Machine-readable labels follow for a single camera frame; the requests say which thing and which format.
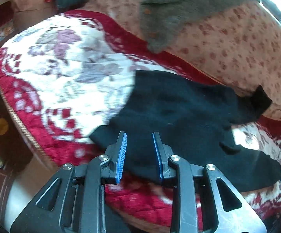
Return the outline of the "red white floral blanket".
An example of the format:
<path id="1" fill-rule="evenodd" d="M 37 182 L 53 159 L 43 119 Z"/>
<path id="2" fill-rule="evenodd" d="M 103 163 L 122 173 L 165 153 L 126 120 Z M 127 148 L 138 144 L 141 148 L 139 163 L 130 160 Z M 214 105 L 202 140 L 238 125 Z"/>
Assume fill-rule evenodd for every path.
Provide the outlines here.
<path id="1" fill-rule="evenodd" d="M 138 70 L 168 72 L 235 91 L 168 51 L 152 53 L 145 41 L 99 12 L 72 10 L 53 16 L 0 48 L 0 92 L 7 108 L 41 159 L 59 166 L 87 163 L 106 149 L 90 135 L 124 108 Z M 256 88 L 235 93 L 250 96 Z M 232 125 L 233 138 L 281 166 L 281 112 L 275 117 L 265 112 L 255 122 Z M 280 180 L 241 193 L 261 219 L 281 215 Z M 119 185 L 106 187 L 106 201 L 142 227 L 171 225 L 172 191 L 126 169 Z"/>

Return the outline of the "black knit pants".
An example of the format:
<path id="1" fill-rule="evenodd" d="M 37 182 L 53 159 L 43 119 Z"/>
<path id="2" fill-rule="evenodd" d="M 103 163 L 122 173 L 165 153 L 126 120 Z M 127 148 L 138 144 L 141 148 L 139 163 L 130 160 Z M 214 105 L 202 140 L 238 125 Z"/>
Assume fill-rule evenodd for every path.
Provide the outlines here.
<path id="1" fill-rule="evenodd" d="M 204 85 L 158 70 L 138 70 L 124 108 L 90 139 L 100 148 L 127 134 L 125 169 L 160 179 L 152 133 L 189 163 L 212 163 L 240 192 L 274 185 L 281 166 L 264 152 L 235 144 L 231 126 L 257 121 L 272 101 L 262 87 L 240 97 L 222 85 Z"/>

